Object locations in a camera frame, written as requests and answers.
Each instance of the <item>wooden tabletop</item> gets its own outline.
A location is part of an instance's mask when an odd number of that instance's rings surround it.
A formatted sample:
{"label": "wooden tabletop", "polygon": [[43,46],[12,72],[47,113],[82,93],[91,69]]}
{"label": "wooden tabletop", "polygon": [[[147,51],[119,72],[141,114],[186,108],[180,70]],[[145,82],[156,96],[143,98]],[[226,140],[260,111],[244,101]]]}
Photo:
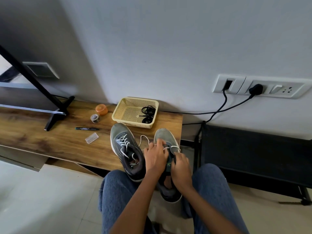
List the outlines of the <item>wooden tabletop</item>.
{"label": "wooden tabletop", "polygon": [[[45,156],[63,159],[71,162],[94,166],[106,170],[123,167],[119,158],[114,154],[110,145],[110,130],[116,123],[112,120],[115,105],[108,105],[108,114],[100,118],[99,123],[92,123],[90,116],[95,111],[96,104],[73,101],[68,107],[69,116],[57,122],[50,131],[44,127],[50,114],[0,108],[0,145]],[[181,114],[158,112],[155,123],[151,129],[129,127],[137,143],[140,136],[146,135],[153,141],[154,134],[159,128],[167,128],[180,143],[182,130]],[[75,127],[97,127],[99,138],[91,144],[85,139],[94,131],[75,130]],[[145,137],[142,138],[141,148],[147,145]]]}

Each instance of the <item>shoe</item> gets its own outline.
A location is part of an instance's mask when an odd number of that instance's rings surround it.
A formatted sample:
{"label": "shoe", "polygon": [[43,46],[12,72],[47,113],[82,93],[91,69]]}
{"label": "shoe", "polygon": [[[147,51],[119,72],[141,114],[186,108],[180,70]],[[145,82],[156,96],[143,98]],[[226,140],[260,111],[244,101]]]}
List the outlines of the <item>shoe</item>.
{"label": "shoe", "polygon": [[128,127],[122,123],[112,126],[111,146],[129,178],[134,182],[141,182],[146,173],[145,159]]}
{"label": "shoe", "polygon": [[164,168],[164,171],[160,179],[158,180],[157,188],[165,201],[170,202],[170,203],[175,203],[175,202],[178,202],[182,198],[181,193],[177,190],[172,180],[171,180],[172,188],[170,189],[164,185],[164,182],[165,182],[166,177],[171,175],[170,171],[171,171],[172,159],[174,160],[174,162],[176,162],[174,152],[180,153],[181,149],[179,148],[179,144],[177,143],[173,134],[166,128],[158,129],[156,131],[155,136],[154,136],[154,144],[157,143],[158,138],[163,139],[166,142],[166,145],[164,145],[164,148],[168,149],[169,156],[167,159],[167,165]]}

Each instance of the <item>wall plate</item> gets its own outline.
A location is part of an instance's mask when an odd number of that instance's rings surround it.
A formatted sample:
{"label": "wall plate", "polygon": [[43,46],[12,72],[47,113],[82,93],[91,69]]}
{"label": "wall plate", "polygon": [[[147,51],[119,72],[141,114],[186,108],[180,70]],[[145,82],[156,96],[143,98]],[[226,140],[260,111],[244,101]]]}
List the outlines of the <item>wall plate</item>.
{"label": "wall plate", "polygon": [[237,94],[249,94],[249,89],[256,84],[263,85],[263,92],[259,96],[274,98],[299,98],[312,86],[310,79],[296,79],[267,76],[246,76]]}
{"label": "wall plate", "polygon": [[37,77],[43,78],[57,78],[59,79],[58,75],[49,66],[46,62],[26,62],[23,61],[23,64],[28,67]]}
{"label": "wall plate", "polygon": [[232,83],[228,90],[226,90],[227,94],[237,94],[240,90],[241,86],[243,85],[245,81],[245,76],[241,75],[229,75],[229,74],[220,74],[218,75],[218,78],[216,79],[216,83],[213,87],[214,93],[222,93],[222,90],[225,86],[225,83],[228,80],[231,80]]}

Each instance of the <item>leg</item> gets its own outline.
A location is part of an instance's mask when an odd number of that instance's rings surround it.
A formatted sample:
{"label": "leg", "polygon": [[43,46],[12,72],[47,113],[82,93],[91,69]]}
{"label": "leg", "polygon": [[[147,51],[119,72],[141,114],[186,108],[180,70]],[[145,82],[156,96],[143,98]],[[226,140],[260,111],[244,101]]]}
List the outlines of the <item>leg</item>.
{"label": "leg", "polygon": [[[125,172],[114,170],[106,175],[99,190],[103,234],[109,232],[138,186],[139,183],[131,181]],[[148,217],[146,217],[144,233],[153,233],[152,223]]]}
{"label": "leg", "polygon": [[[215,209],[222,213],[243,233],[249,233],[238,210],[231,190],[221,170],[213,164],[205,164],[192,176],[193,187]],[[199,216],[191,209],[195,233],[209,233]]]}

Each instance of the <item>yellow plastic basket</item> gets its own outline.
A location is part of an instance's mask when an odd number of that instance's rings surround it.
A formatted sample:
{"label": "yellow plastic basket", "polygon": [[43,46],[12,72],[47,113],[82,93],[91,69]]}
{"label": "yellow plastic basket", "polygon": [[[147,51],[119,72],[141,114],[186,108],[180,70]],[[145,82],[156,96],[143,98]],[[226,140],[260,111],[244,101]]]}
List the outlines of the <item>yellow plastic basket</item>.
{"label": "yellow plastic basket", "polygon": [[[142,123],[143,117],[140,117],[141,115],[144,115],[141,111],[142,108],[147,106],[153,106],[156,108],[153,121],[150,124]],[[112,119],[116,122],[123,123],[126,126],[151,129],[155,122],[158,106],[159,103],[156,100],[126,97],[121,99],[117,104]]]}

